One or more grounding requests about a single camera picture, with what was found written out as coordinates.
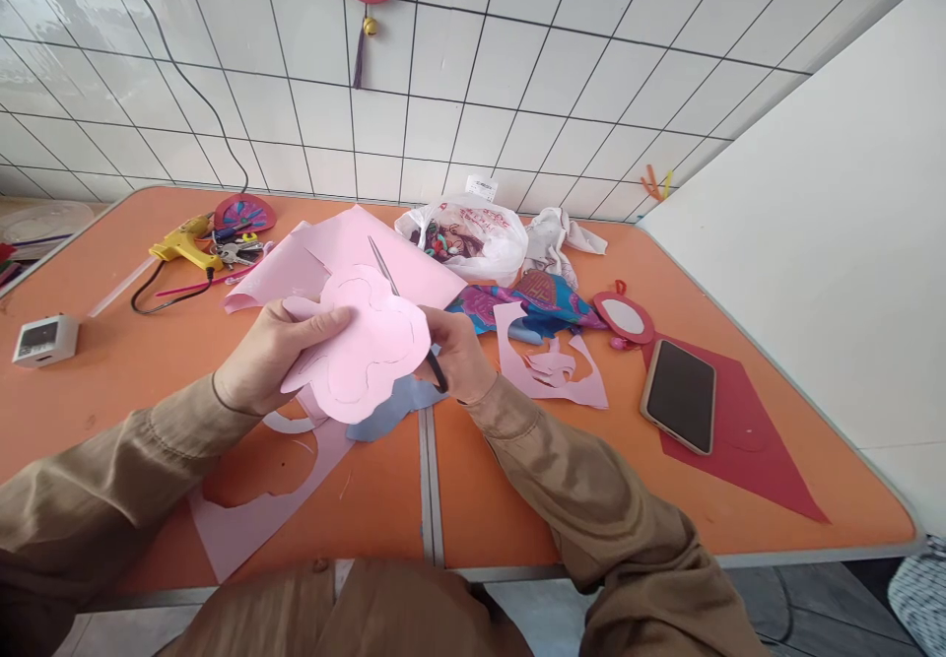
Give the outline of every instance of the sleeve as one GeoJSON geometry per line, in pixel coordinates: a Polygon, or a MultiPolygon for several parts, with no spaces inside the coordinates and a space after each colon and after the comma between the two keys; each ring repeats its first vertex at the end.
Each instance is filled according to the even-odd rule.
{"type": "Polygon", "coordinates": [[[0,486],[0,643],[52,654],[77,609],[258,421],[224,406],[207,376],[0,486]]]}
{"type": "Polygon", "coordinates": [[[604,440],[500,376],[467,407],[500,466],[552,529],[575,587],[603,585],[581,655],[768,655],[693,522],[604,440]]]}

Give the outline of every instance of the white wall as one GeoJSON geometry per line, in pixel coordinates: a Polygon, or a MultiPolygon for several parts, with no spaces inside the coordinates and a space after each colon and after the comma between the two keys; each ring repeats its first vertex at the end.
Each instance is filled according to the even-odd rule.
{"type": "MultiPolygon", "coordinates": [[[[900,0],[152,0],[250,186],[636,221],[900,0]]],[[[0,193],[238,186],[140,0],[0,0],[0,193]]]]}
{"type": "Polygon", "coordinates": [[[905,0],[641,224],[946,533],[946,0],[905,0]]]}

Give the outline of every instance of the black cable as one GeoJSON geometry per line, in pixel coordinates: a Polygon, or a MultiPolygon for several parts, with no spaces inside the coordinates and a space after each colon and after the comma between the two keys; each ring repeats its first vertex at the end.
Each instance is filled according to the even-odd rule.
{"type": "Polygon", "coordinates": [[[224,130],[224,121],[221,120],[220,113],[218,113],[217,108],[215,108],[214,105],[209,100],[207,100],[207,97],[204,96],[200,92],[200,89],[198,89],[196,86],[194,86],[190,82],[190,79],[187,78],[187,75],[181,70],[180,66],[177,65],[177,62],[174,60],[174,57],[170,53],[170,46],[168,46],[168,40],[165,38],[165,31],[161,28],[161,22],[158,20],[158,14],[155,12],[155,8],[151,6],[151,2],[149,2],[148,0],[141,0],[141,1],[145,3],[145,7],[148,8],[148,11],[151,12],[151,16],[155,20],[155,27],[158,28],[158,35],[161,37],[161,43],[165,46],[165,51],[168,53],[168,60],[170,61],[171,66],[173,66],[177,70],[177,73],[180,74],[180,77],[184,80],[184,83],[190,86],[193,92],[197,94],[201,100],[207,103],[207,106],[214,113],[214,117],[217,118],[217,124],[220,125],[220,134],[224,136],[224,142],[227,144],[227,150],[230,151],[230,156],[234,159],[236,166],[238,166],[240,170],[243,172],[243,187],[239,191],[239,193],[242,194],[249,187],[249,174],[246,172],[246,169],[237,159],[237,155],[234,154],[234,149],[230,146],[230,138],[227,137],[227,131],[224,130]]]}
{"type": "Polygon", "coordinates": [[[759,636],[759,641],[763,644],[785,645],[785,643],[791,639],[791,635],[795,631],[795,611],[794,606],[791,605],[791,598],[788,596],[788,584],[785,582],[785,577],[781,574],[781,571],[778,570],[778,566],[773,566],[773,570],[776,572],[776,578],[781,585],[781,593],[785,597],[785,609],[788,611],[788,625],[785,627],[785,632],[783,632],[780,637],[769,637],[760,632],[756,632],[756,634],[759,636]]]}
{"type": "Polygon", "coordinates": [[[168,261],[162,261],[161,263],[159,263],[158,267],[155,269],[155,272],[151,274],[151,278],[146,280],[144,285],[141,286],[141,288],[139,288],[137,291],[135,291],[135,294],[131,297],[131,308],[138,314],[151,314],[152,312],[157,312],[158,310],[164,309],[165,307],[171,307],[173,304],[177,304],[178,302],[189,299],[190,297],[197,297],[201,295],[202,293],[206,293],[207,291],[209,291],[210,286],[212,286],[214,283],[214,269],[207,268],[207,285],[205,285],[199,291],[188,293],[185,296],[175,297],[173,300],[169,302],[165,302],[164,304],[160,304],[157,307],[153,307],[150,310],[138,309],[138,305],[136,304],[138,302],[138,296],[145,291],[145,288],[147,288],[148,286],[150,286],[152,283],[155,282],[155,278],[158,277],[158,274],[161,273],[161,269],[165,267],[165,263],[167,262],[168,261]]]}

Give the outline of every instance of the printed plastic bag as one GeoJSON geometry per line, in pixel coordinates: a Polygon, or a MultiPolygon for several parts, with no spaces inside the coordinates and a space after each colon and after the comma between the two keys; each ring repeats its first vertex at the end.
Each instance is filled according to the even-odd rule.
{"type": "Polygon", "coordinates": [[[515,212],[469,193],[412,209],[394,229],[463,280],[503,287],[515,281],[529,245],[515,212]]]}

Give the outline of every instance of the digital display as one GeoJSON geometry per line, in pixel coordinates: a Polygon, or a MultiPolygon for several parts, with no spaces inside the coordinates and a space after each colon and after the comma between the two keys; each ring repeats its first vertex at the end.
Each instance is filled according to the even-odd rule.
{"type": "Polygon", "coordinates": [[[49,322],[39,327],[28,329],[23,333],[20,339],[20,357],[28,357],[44,349],[52,347],[56,343],[56,330],[59,327],[58,322],[49,322]]]}
{"type": "Polygon", "coordinates": [[[647,412],[705,453],[712,449],[716,372],[709,364],[663,340],[655,360],[647,412]]]}

